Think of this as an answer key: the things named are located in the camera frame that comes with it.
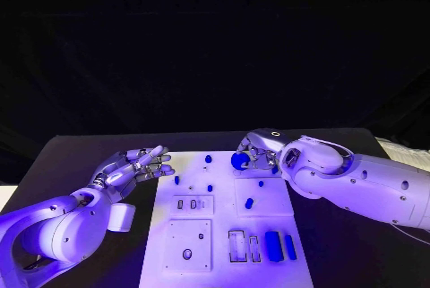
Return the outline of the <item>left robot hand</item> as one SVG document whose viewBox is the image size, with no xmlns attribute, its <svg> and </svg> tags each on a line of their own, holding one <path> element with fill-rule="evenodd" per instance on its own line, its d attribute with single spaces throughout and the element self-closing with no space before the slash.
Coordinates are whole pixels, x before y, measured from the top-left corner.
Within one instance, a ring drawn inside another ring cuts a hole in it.
<svg viewBox="0 0 430 288">
<path fill-rule="evenodd" d="M 172 156 L 162 145 L 117 152 L 97 167 L 88 186 L 107 194 L 111 203 L 121 201 L 137 183 L 175 174 L 166 163 Z"/>
</svg>

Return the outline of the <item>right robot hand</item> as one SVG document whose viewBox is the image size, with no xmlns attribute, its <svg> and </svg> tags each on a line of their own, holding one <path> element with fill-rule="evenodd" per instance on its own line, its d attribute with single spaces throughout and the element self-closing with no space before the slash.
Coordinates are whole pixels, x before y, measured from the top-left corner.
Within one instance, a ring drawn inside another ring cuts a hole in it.
<svg viewBox="0 0 430 288">
<path fill-rule="evenodd" d="M 279 130 L 271 128 L 253 130 L 244 136 L 235 151 L 235 169 L 273 169 L 290 142 L 292 138 Z"/>
</svg>

